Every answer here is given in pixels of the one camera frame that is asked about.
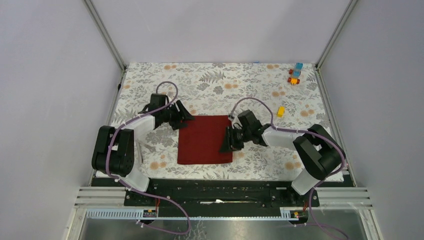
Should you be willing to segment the dark red cloth napkin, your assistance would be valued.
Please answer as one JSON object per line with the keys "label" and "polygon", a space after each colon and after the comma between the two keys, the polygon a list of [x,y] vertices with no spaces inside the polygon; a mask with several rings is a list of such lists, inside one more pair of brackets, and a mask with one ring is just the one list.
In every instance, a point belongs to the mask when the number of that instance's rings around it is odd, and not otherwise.
{"label": "dark red cloth napkin", "polygon": [[177,163],[179,165],[212,165],[233,162],[233,153],[220,152],[226,127],[225,115],[197,115],[179,130]]}

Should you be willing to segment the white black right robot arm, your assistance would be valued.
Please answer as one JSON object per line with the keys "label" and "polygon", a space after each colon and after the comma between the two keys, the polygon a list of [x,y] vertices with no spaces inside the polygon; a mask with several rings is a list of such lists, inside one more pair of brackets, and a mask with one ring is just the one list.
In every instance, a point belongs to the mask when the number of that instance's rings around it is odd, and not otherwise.
{"label": "white black right robot arm", "polygon": [[244,144],[252,142],[263,147],[282,147],[295,150],[304,166],[291,182],[287,201],[293,206],[301,205],[307,193],[324,181],[340,166],[346,154],[319,124],[306,130],[282,129],[270,123],[262,124],[251,110],[238,116],[229,115],[230,126],[219,149],[221,153],[240,151]]}

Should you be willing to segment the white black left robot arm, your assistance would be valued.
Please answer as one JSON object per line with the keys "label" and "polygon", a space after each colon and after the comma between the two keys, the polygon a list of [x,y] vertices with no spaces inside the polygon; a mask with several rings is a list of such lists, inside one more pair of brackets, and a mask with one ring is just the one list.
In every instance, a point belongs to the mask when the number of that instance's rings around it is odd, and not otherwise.
{"label": "white black left robot arm", "polygon": [[149,177],[135,166],[136,141],[164,123],[175,131],[187,127],[187,122],[194,119],[180,100],[153,93],[138,116],[118,127],[99,128],[91,166],[136,192],[136,199],[148,206],[154,202],[155,192],[148,187]]}

